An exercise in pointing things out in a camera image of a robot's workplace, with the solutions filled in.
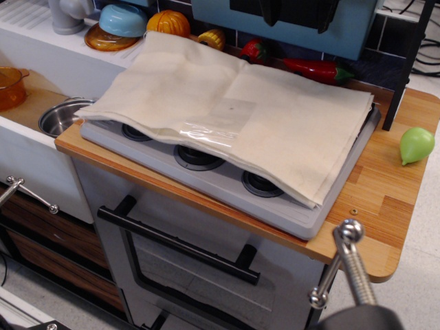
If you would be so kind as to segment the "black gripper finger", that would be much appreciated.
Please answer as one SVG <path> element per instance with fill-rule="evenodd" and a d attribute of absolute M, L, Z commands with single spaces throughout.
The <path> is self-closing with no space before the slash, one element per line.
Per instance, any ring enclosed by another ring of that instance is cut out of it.
<path fill-rule="evenodd" d="M 282 0 L 259 0 L 258 1 L 264 22 L 270 27 L 274 26 L 281 15 Z"/>
<path fill-rule="evenodd" d="M 316 23 L 319 34 L 326 32 L 338 7 L 338 0 L 319 0 L 317 1 Z"/>

